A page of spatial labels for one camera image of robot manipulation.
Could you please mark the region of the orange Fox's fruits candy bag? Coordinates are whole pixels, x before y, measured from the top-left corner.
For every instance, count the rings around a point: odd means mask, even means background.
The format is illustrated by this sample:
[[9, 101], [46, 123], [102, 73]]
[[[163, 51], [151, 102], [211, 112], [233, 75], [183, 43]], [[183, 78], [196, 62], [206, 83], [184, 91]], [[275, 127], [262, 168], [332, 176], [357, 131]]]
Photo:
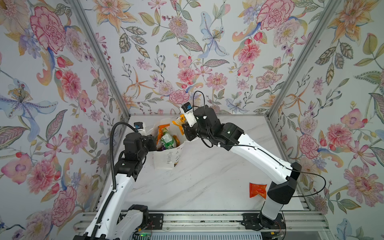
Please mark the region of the orange Fox's fruits candy bag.
[[162, 141], [161, 141], [161, 139], [162, 139], [162, 137], [163, 137], [163, 135], [164, 135], [164, 131], [163, 131], [163, 129], [166, 129], [166, 131], [168, 131], [169, 127], [170, 127], [170, 124], [163, 124], [163, 125], [159, 125], [159, 126], [158, 126], [158, 133], [157, 133], [157, 149], [161, 149], [161, 148], [162, 148], [162, 145], [163, 145], [163, 143], [162, 143]]

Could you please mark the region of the green Fox's spring tea bag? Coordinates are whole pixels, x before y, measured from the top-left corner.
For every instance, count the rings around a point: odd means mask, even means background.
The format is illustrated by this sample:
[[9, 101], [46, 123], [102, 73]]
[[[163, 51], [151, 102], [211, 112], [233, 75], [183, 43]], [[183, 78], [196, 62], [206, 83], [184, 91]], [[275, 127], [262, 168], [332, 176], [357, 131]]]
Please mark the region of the green Fox's spring tea bag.
[[164, 147], [169, 150], [169, 149], [174, 149], [176, 148], [176, 142], [173, 139], [173, 136], [169, 133], [169, 131], [166, 131], [166, 129], [163, 129], [164, 135], [161, 139]]

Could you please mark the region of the white paper gift bag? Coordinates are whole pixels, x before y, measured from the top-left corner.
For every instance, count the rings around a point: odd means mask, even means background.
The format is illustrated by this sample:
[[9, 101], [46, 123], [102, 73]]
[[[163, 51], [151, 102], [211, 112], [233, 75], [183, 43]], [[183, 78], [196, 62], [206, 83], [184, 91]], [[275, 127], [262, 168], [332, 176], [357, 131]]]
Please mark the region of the white paper gift bag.
[[157, 149], [153, 153], [153, 160], [154, 160], [154, 166], [155, 169], [159, 170], [172, 170], [174, 167], [178, 164], [183, 147], [185, 143], [187, 142], [186, 136], [182, 135], [179, 128], [175, 125], [173, 125], [172, 121], [176, 118], [165, 118], [160, 121], [158, 121], [153, 128], [150, 130], [150, 134], [155, 136], [157, 138], [158, 133], [158, 126], [163, 124], [170, 124], [170, 127], [168, 129], [169, 133], [173, 136], [178, 136], [181, 145], [174, 148], [167, 150], [164, 145], [162, 145], [161, 149]]

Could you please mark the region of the yellow orange biscuit packet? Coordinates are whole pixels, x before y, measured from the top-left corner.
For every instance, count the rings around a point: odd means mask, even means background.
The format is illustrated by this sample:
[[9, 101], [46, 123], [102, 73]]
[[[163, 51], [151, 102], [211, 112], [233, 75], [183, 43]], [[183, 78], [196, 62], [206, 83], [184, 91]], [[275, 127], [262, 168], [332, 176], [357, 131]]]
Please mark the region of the yellow orange biscuit packet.
[[183, 124], [187, 123], [187, 120], [185, 118], [185, 115], [180, 115], [179, 117], [177, 117], [175, 120], [172, 121], [173, 125], [177, 126], [181, 132], [182, 135], [184, 135], [184, 128], [183, 128]]

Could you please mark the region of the red orange snack packet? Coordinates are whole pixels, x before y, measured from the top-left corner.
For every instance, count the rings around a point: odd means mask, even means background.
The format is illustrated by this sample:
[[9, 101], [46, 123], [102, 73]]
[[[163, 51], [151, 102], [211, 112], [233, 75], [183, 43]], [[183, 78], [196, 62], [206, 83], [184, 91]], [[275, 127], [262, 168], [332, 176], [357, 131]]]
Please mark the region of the red orange snack packet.
[[267, 185], [257, 185], [249, 183], [249, 197], [254, 198], [261, 196], [263, 199], [267, 198]]

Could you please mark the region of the small orange candy wrapper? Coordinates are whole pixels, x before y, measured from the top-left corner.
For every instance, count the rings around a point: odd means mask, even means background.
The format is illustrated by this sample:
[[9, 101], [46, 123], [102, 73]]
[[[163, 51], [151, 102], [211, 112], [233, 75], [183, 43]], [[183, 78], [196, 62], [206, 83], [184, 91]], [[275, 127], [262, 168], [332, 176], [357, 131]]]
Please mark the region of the small orange candy wrapper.
[[177, 147], [181, 145], [181, 142], [180, 142], [178, 136], [173, 135], [173, 139], [175, 140], [175, 142], [176, 142], [176, 146], [177, 146]]

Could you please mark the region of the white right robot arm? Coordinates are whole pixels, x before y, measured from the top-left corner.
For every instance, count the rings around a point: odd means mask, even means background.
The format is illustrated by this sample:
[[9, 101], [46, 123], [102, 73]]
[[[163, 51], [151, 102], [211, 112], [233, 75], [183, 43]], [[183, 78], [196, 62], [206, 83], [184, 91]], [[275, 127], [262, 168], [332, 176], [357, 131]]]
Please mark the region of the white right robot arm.
[[243, 225], [247, 229], [271, 230], [283, 218], [280, 212], [283, 206], [295, 196], [302, 166], [274, 156], [236, 124], [222, 124], [215, 111], [207, 105], [195, 108], [186, 103], [182, 105], [181, 113], [186, 118], [182, 127], [188, 141], [196, 138], [204, 143], [209, 141], [212, 147], [223, 148], [246, 159], [271, 179], [260, 213], [253, 217], [243, 217]]

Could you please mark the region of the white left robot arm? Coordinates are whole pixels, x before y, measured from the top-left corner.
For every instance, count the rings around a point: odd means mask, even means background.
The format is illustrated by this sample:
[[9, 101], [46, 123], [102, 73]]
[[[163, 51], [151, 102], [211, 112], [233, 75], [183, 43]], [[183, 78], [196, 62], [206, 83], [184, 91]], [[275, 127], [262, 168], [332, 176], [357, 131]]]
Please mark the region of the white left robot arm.
[[132, 240], [134, 235], [150, 225], [148, 207], [132, 205], [121, 216], [124, 202], [132, 191], [149, 152], [156, 151], [156, 138], [152, 135], [130, 133], [124, 139], [125, 150], [111, 168], [112, 185], [102, 208], [83, 235], [75, 240]]

